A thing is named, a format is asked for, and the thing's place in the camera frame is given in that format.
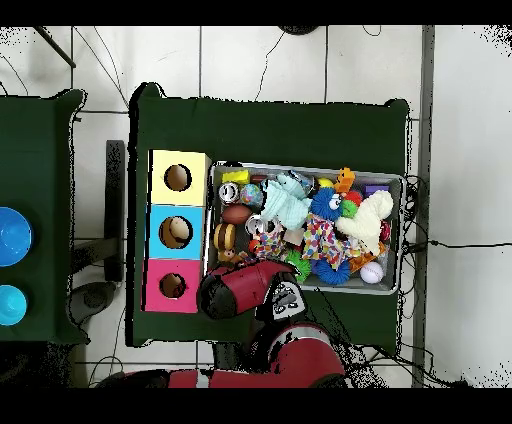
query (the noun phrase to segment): blue cup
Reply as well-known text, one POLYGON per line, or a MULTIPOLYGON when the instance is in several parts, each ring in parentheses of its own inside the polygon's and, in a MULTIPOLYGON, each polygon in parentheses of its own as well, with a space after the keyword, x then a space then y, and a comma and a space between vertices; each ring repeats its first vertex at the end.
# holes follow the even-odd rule
POLYGON ((21 261, 32 245, 29 222, 18 211, 0 207, 0 267, 21 261))
POLYGON ((27 312, 27 299, 20 289, 14 286, 0 286, 0 325, 14 325, 22 320, 27 312))

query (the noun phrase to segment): stuffed animal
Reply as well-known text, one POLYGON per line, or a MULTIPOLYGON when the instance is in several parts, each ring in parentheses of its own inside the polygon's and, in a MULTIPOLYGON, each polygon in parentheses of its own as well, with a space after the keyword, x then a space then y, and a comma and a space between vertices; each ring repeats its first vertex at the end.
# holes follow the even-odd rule
POLYGON ((261 184, 265 199, 263 210, 261 211, 261 219, 271 221, 277 217, 283 227, 296 230, 304 224, 312 199, 303 198, 299 200, 290 194, 290 192, 304 193, 300 183, 293 178, 283 175, 280 180, 283 184, 273 180, 266 180, 261 184))
POLYGON ((380 221, 386 219, 393 209, 393 199, 387 191, 376 191, 361 202, 361 206, 353 218, 340 217, 336 220, 336 228, 347 236, 357 238, 378 256, 380 221))

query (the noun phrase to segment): small toy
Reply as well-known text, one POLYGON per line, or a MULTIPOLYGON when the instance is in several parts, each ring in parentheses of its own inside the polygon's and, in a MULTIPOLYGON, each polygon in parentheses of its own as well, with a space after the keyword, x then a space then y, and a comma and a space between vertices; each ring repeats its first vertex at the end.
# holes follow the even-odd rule
POLYGON ((252 215, 252 210, 241 204, 229 205, 222 212, 222 220, 228 224, 243 224, 252 215))
POLYGON ((301 283, 306 281, 306 278, 311 274, 311 264, 307 259, 302 259, 300 257, 300 253, 296 250, 289 250, 286 253, 284 261, 295 265, 295 268, 297 268, 298 271, 298 274, 296 273, 295 277, 297 278, 297 281, 301 283))
POLYGON ((353 218, 340 217, 336 228, 343 234, 353 236, 375 256, 379 254, 380 221, 386 219, 393 209, 393 198, 387 191, 376 191, 361 202, 353 218))
POLYGON ((297 228, 296 230, 286 230, 283 240, 296 246, 300 246, 304 239, 304 231, 306 230, 302 227, 297 228))
POLYGON ((387 241, 391 237, 391 225, 387 221, 380 221, 380 241, 387 241))
POLYGON ((240 192, 240 202, 247 206, 261 207, 263 203, 263 193, 255 184, 247 184, 240 192))
POLYGON ((337 270, 345 257, 350 257, 350 243, 336 238, 331 221, 309 213, 306 223, 302 259, 325 258, 331 267, 337 270))
POLYGON ((370 197, 373 193, 375 193, 376 191, 379 191, 379 190, 388 191, 389 187, 388 186, 367 185, 364 188, 364 197, 370 197))
POLYGON ((217 225, 213 235, 213 245, 218 250, 229 250, 235 245, 236 227, 233 224, 217 225))
POLYGON ((350 267, 347 261, 343 261, 336 271, 332 269, 326 259, 311 262, 314 262, 311 265, 311 272, 324 283, 339 285, 350 278, 350 267))
POLYGON ((169 249, 183 249, 192 239, 192 225, 181 216, 165 218, 158 229, 158 237, 169 249))
POLYGON ((334 188, 334 183, 327 178, 318 178, 317 181, 318 181, 319 188, 325 188, 325 187, 334 188))
POLYGON ((235 183, 225 183, 219 188, 219 197, 222 203, 229 205, 238 200, 238 186, 235 183))
POLYGON ((377 262, 368 262, 361 268, 361 279, 368 284, 380 283, 384 277, 384 271, 377 262))
MULTIPOLYGON (((379 242, 379 255, 383 254, 384 252, 386 252, 386 246, 384 245, 384 243, 379 242)), ((364 266, 364 264, 373 261, 377 256, 372 255, 371 253, 365 253, 364 255, 361 255, 357 258, 350 258, 348 260, 348 263, 350 265, 350 273, 353 274, 357 270, 361 269, 364 266)))
POLYGON ((264 181, 262 189, 266 193, 261 211, 263 220, 270 221, 277 218, 285 228, 290 230, 296 230, 304 224, 311 199, 299 200, 273 180, 264 181))
POLYGON ((249 184, 249 171, 225 172, 222 174, 222 183, 249 184))
POLYGON ((336 177, 334 189, 340 194, 348 193, 355 179, 356 175, 350 170, 350 168, 342 168, 340 169, 340 174, 336 177))
POLYGON ((219 262, 231 262, 233 264, 242 262, 244 260, 242 256, 236 255, 233 249, 219 250, 217 252, 217 259, 219 262))
POLYGON ((331 187, 318 190, 311 202, 311 212, 323 219, 336 221, 341 216, 341 198, 331 187))

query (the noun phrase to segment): white ball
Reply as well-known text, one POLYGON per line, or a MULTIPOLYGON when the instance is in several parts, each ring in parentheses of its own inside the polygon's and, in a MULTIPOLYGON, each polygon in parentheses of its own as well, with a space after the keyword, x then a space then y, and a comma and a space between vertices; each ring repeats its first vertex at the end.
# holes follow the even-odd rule
POLYGON ((379 263, 368 262, 361 268, 361 279, 368 284, 377 284, 384 277, 384 271, 379 263))

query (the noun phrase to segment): table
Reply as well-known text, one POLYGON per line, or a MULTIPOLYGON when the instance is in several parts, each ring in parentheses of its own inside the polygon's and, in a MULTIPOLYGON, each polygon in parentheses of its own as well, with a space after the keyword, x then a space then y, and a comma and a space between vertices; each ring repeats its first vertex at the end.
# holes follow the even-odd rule
MULTIPOLYGON (((130 101, 127 343, 140 345, 147 339, 245 341, 250 311, 212 322, 202 313, 140 310, 148 150, 204 152, 212 160, 331 169, 348 166, 403 175, 407 102, 393 100, 377 106, 163 97, 157 84, 144 83, 130 101)), ((397 293, 307 292, 305 297, 310 317, 328 331, 339 333, 339 317, 352 343, 380 345, 395 352, 397 293)))

